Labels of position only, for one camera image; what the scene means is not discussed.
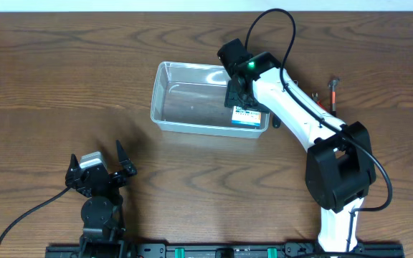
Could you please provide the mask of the black yellow screwdriver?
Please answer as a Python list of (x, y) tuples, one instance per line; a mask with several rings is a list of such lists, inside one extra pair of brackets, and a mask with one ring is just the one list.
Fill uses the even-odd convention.
[(279, 128), (281, 126), (281, 120), (276, 115), (273, 115), (272, 117), (272, 126), (273, 128)]

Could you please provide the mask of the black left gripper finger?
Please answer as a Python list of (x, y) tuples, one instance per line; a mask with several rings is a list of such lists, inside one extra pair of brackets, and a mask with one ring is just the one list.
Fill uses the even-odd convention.
[(135, 176), (138, 173), (137, 169), (128, 157), (119, 140), (116, 140), (116, 150), (118, 154), (118, 162), (122, 167), (122, 172), (124, 172), (126, 176)]
[(70, 164), (69, 164), (69, 167), (67, 169), (67, 177), (68, 178), (74, 178), (75, 174), (78, 170), (80, 170), (80, 165), (78, 163), (76, 155), (73, 153), (71, 155)]

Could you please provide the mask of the clear plastic container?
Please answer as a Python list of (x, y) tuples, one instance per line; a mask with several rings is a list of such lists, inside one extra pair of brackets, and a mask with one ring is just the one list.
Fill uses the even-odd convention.
[(233, 108), (224, 106), (228, 81), (222, 66), (160, 63), (153, 85), (152, 121), (165, 131), (259, 138), (269, 127), (270, 115), (261, 113), (260, 127), (233, 124)]

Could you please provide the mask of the blue white cardboard box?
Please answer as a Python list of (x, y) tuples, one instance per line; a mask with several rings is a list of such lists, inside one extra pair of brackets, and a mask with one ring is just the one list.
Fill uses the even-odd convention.
[(234, 106), (232, 111), (232, 123), (236, 125), (246, 125), (260, 127), (261, 113), (252, 110), (245, 110)]

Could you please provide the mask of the small black orange hammer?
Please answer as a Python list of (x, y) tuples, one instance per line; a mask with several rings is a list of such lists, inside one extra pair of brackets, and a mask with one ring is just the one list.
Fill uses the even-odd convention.
[(328, 87), (331, 90), (331, 106), (330, 106), (330, 114), (336, 117), (336, 89), (340, 83), (339, 77), (334, 77), (329, 83)]

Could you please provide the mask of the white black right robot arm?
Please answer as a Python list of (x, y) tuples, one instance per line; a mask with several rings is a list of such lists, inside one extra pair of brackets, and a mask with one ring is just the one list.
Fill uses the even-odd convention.
[(356, 215), (376, 180), (367, 129), (319, 107), (269, 52), (217, 54), (230, 80), (224, 104), (274, 113), (304, 147), (305, 184), (321, 208), (318, 244), (325, 252), (357, 246)]

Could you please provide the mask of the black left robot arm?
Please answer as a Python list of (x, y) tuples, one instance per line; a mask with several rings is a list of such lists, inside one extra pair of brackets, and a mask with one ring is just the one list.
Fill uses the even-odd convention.
[(109, 173), (100, 152), (83, 156), (72, 154), (65, 185), (87, 198), (81, 208), (83, 221), (78, 257), (127, 257), (131, 251), (123, 240), (125, 222), (120, 188), (137, 174), (136, 167), (116, 142), (119, 171)]

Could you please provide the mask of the red handled pliers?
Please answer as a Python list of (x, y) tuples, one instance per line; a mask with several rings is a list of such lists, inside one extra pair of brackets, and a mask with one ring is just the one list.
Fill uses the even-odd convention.
[(311, 99), (323, 110), (327, 111), (326, 107), (322, 104), (322, 102), (319, 99), (318, 93), (317, 92), (312, 92), (311, 93)]

